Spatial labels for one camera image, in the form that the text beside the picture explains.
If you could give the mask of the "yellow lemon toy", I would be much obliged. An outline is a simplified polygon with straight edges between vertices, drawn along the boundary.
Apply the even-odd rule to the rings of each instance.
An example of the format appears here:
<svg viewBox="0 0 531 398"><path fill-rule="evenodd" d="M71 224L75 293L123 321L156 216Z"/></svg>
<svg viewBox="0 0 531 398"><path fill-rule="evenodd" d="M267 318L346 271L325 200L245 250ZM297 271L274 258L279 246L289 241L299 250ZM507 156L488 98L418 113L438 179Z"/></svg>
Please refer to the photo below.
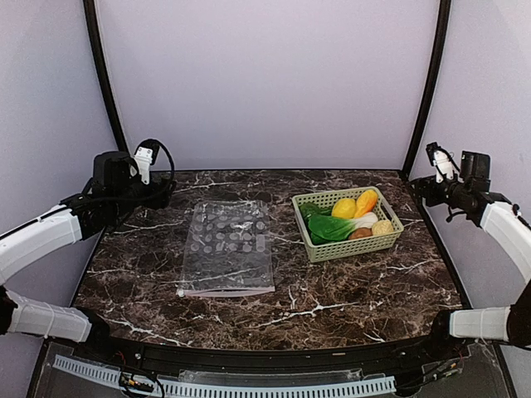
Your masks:
<svg viewBox="0 0 531 398"><path fill-rule="evenodd" d="M333 206L331 216L341 219L354 218L357 211L357 203L353 198L341 198Z"/></svg>

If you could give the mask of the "light green plastic basket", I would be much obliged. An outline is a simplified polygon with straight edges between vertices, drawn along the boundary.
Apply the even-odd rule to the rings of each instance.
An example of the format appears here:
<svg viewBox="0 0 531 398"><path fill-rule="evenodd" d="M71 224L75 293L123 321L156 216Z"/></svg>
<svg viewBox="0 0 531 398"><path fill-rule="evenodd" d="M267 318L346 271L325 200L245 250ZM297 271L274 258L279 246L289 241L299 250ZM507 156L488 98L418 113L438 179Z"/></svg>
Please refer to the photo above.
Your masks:
<svg viewBox="0 0 531 398"><path fill-rule="evenodd" d="M311 202L319 207L331 207L341 198L353 198L357 201L358 197L368 189L373 189L378 194L378 203L371 211L378 220L389 220L394 227L394 232L388 235L370 236L357 240L330 241L322 245L313 245L309 233L304 225L299 206L306 202ZM391 208L383 194L376 187L360 187L338 191L316 192L301 194L292 197L293 207L295 209L295 219L303 238L303 242L312 262L333 260L353 255L360 255L368 252L389 249L393 246L398 237L404 231L402 222L397 217L395 211Z"/></svg>

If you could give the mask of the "green bok choy toy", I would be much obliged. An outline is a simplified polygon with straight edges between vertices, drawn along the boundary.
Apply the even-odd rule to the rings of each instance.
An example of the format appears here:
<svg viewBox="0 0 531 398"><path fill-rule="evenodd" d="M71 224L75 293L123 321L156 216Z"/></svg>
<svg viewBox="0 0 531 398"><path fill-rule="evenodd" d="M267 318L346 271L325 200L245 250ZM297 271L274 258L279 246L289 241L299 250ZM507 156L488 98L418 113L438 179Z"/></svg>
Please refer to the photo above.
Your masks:
<svg viewBox="0 0 531 398"><path fill-rule="evenodd" d="M371 229L376 222L378 222L378 217L372 212L352 219L313 215L308 220L308 229L313 235L323 240L342 241L347 240L360 228Z"/></svg>

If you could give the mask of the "clear dotted zip top bag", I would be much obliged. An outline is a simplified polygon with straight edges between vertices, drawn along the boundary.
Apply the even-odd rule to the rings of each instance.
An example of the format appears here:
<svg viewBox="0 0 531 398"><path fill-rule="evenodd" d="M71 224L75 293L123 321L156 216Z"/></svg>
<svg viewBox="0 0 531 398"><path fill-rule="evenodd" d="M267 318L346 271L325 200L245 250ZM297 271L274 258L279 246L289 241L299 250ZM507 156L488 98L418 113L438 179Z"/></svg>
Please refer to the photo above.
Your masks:
<svg viewBox="0 0 531 398"><path fill-rule="evenodd" d="M176 286L180 297L234 298L275 292L267 204L260 200L199 202Z"/></svg>

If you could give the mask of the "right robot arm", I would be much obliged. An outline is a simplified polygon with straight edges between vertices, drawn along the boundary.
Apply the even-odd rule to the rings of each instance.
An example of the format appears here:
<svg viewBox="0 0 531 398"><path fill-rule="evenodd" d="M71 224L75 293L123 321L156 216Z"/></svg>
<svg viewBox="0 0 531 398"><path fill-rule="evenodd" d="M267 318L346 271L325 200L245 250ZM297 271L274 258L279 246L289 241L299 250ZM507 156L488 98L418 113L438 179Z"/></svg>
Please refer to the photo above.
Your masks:
<svg viewBox="0 0 531 398"><path fill-rule="evenodd" d="M426 153L435 174L413 180L415 197L428 207L445 205L447 222L463 215L504 250L518 268L525 287L515 303L501 308L443 310L424 340L424 353L442 359L455 341L480 339L530 349L530 224L519 205L490 191L490 156L464 151L460 165L438 143Z"/></svg>

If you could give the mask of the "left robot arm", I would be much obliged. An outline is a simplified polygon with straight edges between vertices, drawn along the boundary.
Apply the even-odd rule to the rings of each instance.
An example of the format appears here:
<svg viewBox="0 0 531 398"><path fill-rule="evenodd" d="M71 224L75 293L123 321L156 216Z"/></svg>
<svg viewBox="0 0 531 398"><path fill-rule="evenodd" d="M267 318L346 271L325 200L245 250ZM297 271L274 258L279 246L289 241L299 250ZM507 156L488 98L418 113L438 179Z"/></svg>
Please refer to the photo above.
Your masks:
<svg viewBox="0 0 531 398"><path fill-rule="evenodd" d="M117 229L139 207L168 206L176 186L174 175L152 177L150 168L167 148L144 140L134 154L111 151L95 157L93 175L83 190L44 214L1 236L1 282L68 245ZM86 308L61 307L1 288L1 333L58 337L84 343L100 362L117 354L110 327Z"/></svg>

